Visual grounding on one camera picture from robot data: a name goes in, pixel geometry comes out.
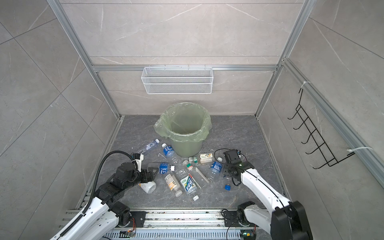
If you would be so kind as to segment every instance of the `wall hook rack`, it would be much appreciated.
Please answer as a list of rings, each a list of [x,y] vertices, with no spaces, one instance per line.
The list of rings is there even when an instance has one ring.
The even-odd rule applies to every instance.
[[[324,163],[323,165],[319,166],[319,167],[313,167],[313,169],[319,169],[319,168],[324,167],[325,165],[328,165],[328,166],[332,167],[333,165],[338,164],[339,162],[341,162],[341,161],[343,161],[343,160],[345,160],[345,159],[351,157],[352,155],[354,155],[355,153],[354,153],[354,152],[351,152],[351,153],[347,154],[347,156],[346,156],[345,158],[343,158],[342,160],[337,160],[337,159],[336,159],[336,157],[333,155],[333,152],[332,152],[331,149],[328,147],[328,144],[325,142],[323,136],[322,136],[321,133],[318,131],[318,129],[316,128],[316,126],[313,124],[311,118],[308,116],[308,114],[306,113],[306,111],[304,110],[304,108],[303,108],[303,107],[301,106],[301,104],[300,104],[300,102],[301,102],[301,97],[303,96],[303,89],[302,89],[302,88],[299,90],[299,94],[300,94],[300,100],[299,100],[299,104],[298,104],[297,107],[295,108],[296,113],[293,115],[293,117],[288,118],[288,119],[289,119],[289,120],[292,120],[296,115],[298,115],[298,116],[300,117],[300,119],[302,120],[302,124],[301,124],[298,128],[293,128],[293,129],[294,129],[294,130],[298,130],[299,128],[301,128],[301,127],[304,125],[304,126],[307,128],[308,132],[310,133],[309,136],[308,136],[307,141],[305,141],[305,142],[301,142],[302,144],[307,144],[308,141],[309,141],[309,139],[310,139],[311,137],[312,137],[312,139],[314,140],[314,142],[315,142],[317,148],[315,148],[312,152],[305,152],[305,153],[309,155],[309,154],[314,153],[316,150],[319,150],[319,151],[321,152],[321,155],[323,156],[323,158],[324,158],[324,160],[325,160],[325,163]],[[303,110],[305,116],[302,116],[302,115],[299,113],[299,110],[300,110],[300,109]],[[311,122],[311,124],[313,125],[313,127],[314,127],[314,130],[313,130],[313,131],[310,131],[308,125],[306,124],[306,121],[307,121],[307,120],[309,120],[309,121]],[[321,140],[322,140],[323,142],[322,142],[320,145],[319,145],[319,143],[316,141],[315,137],[313,137],[313,134],[314,134],[314,133],[319,134],[319,136],[321,137]],[[327,158],[326,158],[325,155],[324,155],[323,150],[321,149],[321,146],[323,146],[323,145],[325,145],[325,146],[328,148],[329,152],[330,152],[331,155],[332,155],[332,158],[331,158],[330,160],[327,160]]]

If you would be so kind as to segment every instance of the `trash can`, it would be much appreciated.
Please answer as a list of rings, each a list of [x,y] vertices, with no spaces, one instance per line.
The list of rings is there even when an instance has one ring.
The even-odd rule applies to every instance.
[[[212,128],[211,116],[195,103],[177,103],[165,110],[154,125],[155,131],[170,139],[173,150],[181,157],[191,157],[201,150]]]

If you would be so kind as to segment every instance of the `wire mesh basket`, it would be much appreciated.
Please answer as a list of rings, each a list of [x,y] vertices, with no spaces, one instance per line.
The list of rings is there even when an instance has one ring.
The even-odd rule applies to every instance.
[[[146,67],[141,79],[148,94],[212,93],[211,67]]]

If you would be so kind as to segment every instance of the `bottle cap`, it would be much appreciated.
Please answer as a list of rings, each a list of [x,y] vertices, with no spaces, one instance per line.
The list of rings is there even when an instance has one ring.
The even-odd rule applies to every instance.
[[[181,194],[183,194],[181,190],[176,190],[176,193],[175,193],[176,197],[181,196]]]

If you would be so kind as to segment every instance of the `aluminum frame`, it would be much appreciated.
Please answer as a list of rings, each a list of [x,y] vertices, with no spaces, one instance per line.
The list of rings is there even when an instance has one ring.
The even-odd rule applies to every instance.
[[[112,100],[112,97],[109,95],[109,92],[107,88],[104,86],[101,78],[99,75],[92,69],[92,62],[89,58],[88,53],[86,52],[85,48],[81,44],[77,34],[75,33],[72,24],[70,23],[67,15],[64,12],[63,7],[61,6],[60,2],[58,0],[47,0],[48,4],[50,5],[52,11],[55,13],[57,19],[59,20],[60,24],[62,25],[65,33],[67,34],[68,38],[70,39],[72,45],[76,49],[78,55],[80,56],[81,60],[83,61],[85,67],[91,74],[93,80],[95,81],[97,87],[100,89],[101,94],[104,96],[105,100],[107,101],[109,107],[111,108],[112,112],[115,114],[115,117],[119,119],[121,117],[121,114],[119,113],[118,108],[116,107],[114,101]]]
[[[259,118],[260,114],[262,113],[264,106],[271,95],[271,92],[273,90],[273,87],[276,84],[277,79],[279,78],[279,75],[281,73],[281,64],[284,60],[284,58],[288,58],[292,52],[293,47],[295,46],[295,43],[297,42],[297,39],[299,38],[299,35],[301,31],[303,30],[303,27],[305,23],[308,20],[309,15],[312,12],[312,9],[314,5],[316,4],[317,0],[306,0],[303,3],[303,7],[301,8],[301,11],[299,13],[299,16],[296,20],[295,25],[293,26],[291,35],[288,38],[288,41],[284,47],[284,50],[280,56],[279,62],[277,64],[277,71],[272,75],[271,80],[268,83],[267,88],[264,91],[263,97],[260,100],[259,106],[257,107],[257,110],[255,112],[255,117]]]
[[[351,149],[368,146],[363,138],[348,124],[348,122],[338,113],[338,111],[326,100],[326,98],[309,83],[308,79],[300,70],[289,60],[283,59],[283,66],[301,85],[304,81],[308,82],[302,89],[308,94],[316,106],[322,111],[324,116],[333,125],[336,131],[347,142]],[[359,149],[355,154],[364,163],[380,185],[384,188],[384,164],[382,159],[371,149]]]
[[[142,71],[146,67],[210,67],[214,71],[276,71],[277,65],[93,65],[94,71]]]

